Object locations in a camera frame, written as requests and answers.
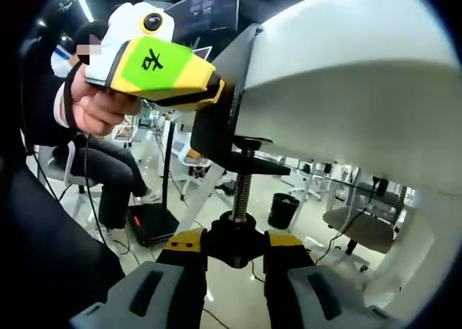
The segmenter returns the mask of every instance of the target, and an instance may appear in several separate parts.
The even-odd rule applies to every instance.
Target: trash can
[[[288,194],[274,194],[268,223],[277,229],[287,229],[299,205],[300,201]]]

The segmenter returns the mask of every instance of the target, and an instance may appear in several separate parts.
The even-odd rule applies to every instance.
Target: person
[[[78,51],[84,45],[98,44],[104,38],[108,24],[101,21],[88,22],[81,26],[72,37],[74,46],[69,59],[69,70],[66,73],[61,67],[60,74],[67,75],[82,56]],[[151,190],[143,180],[138,165],[128,149],[121,148],[110,141],[96,137],[87,138],[78,133],[73,141],[76,147],[71,173],[77,176],[87,176],[103,184],[98,219],[102,224],[106,242],[110,242],[112,229],[123,229],[126,223],[126,212],[130,194],[137,198],[136,203],[154,203],[160,200],[160,194]],[[63,169],[66,166],[69,150],[67,145],[60,145],[53,150],[56,163]],[[85,171],[85,155],[87,155],[87,170]]]
[[[25,3],[23,11],[37,11],[34,1],[45,0],[22,1],[31,3]],[[109,288],[125,275],[118,258],[64,211],[26,165],[21,131],[29,145],[47,146],[66,144],[76,133],[61,126],[55,116],[57,104],[59,118],[68,122],[61,94],[65,81],[54,76],[49,65],[65,21],[57,2],[53,8],[44,22],[47,28],[28,39],[27,46],[20,48],[20,58],[14,49],[27,36],[24,29],[14,31],[2,43],[8,49],[3,57],[3,83],[11,89],[11,99],[3,105],[0,121],[0,224],[5,246],[0,287],[4,320],[68,328],[69,318],[95,302],[104,302]],[[17,20],[21,27],[32,24],[25,15],[29,14]],[[68,108],[80,131],[104,136],[125,115],[137,114],[140,101],[88,85],[85,69],[81,65],[67,78]]]

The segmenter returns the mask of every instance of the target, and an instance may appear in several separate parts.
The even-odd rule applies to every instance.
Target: tiled floor
[[[137,157],[142,158],[140,169],[147,185],[157,190],[161,186],[161,179],[157,174],[158,147],[152,141],[146,142],[149,142],[147,146],[135,143],[134,153]],[[36,172],[37,166],[35,161],[29,159],[28,162],[32,171]],[[64,184],[60,181],[51,180],[51,185],[59,196],[64,189]],[[192,194],[196,189],[195,185],[190,187],[186,201],[191,201]],[[289,189],[290,186],[288,184],[283,183],[275,177],[265,175],[256,175],[253,177],[248,212],[256,218],[259,230],[263,231],[271,228],[268,225],[267,219],[273,194],[276,192],[286,193]],[[100,191],[100,185],[94,187],[92,189],[94,197],[98,197]],[[70,188],[61,201],[63,207],[69,213],[74,210],[77,196],[77,188]],[[181,220],[187,209],[186,205],[179,200],[179,194],[173,184],[169,185],[168,208],[179,220]],[[210,227],[213,220],[229,209],[229,204],[226,204],[219,196],[214,194],[207,200],[197,221],[205,227]],[[309,199],[303,206],[300,219],[294,227],[294,234],[305,243],[305,246],[310,247],[313,244],[327,245],[328,241],[336,234],[322,220],[325,210],[325,198],[321,202]],[[89,231],[94,231],[94,220],[88,223],[90,217],[92,217],[92,212],[90,203],[87,201],[80,209],[77,221],[86,226]],[[140,263],[146,260],[153,260],[153,258],[156,258],[160,254],[162,244],[154,246],[151,250],[146,249],[136,243],[130,229],[127,228],[126,232],[128,233],[131,251],[136,254]],[[115,237],[124,243],[127,242],[127,235],[123,231],[116,232]],[[345,245],[347,242],[347,238],[341,237],[337,240],[337,245]],[[355,252],[371,262],[368,273],[372,273],[373,269],[383,259],[383,255],[380,253],[375,253],[359,245]],[[264,278],[262,258],[257,259],[255,263],[257,276]],[[137,262],[131,253],[121,257],[121,264],[127,273],[137,267]],[[270,328],[266,300],[263,296],[263,284],[253,277],[251,265],[241,270],[235,270],[218,260],[210,258],[207,281],[209,291],[206,297],[205,308],[212,311],[226,326],[231,329]],[[203,312],[201,321],[202,329],[221,327],[213,317]]]

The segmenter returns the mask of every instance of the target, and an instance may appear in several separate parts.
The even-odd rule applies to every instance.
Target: black stand
[[[128,222],[141,246],[149,247],[170,239],[179,225],[178,220],[167,209],[168,175],[174,133],[175,124],[171,123],[165,147],[162,203],[129,206],[128,208]]]

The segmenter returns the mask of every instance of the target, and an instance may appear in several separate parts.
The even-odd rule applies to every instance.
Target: hand
[[[123,122],[125,115],[136,115],[141,109],[140,99],[121,93],[109,94],[85,82],[86,64],[77,71],[71,85],[72,111],[77,127],[84,133],[106,136]],[[66,121],[64,104],[61,118]]]

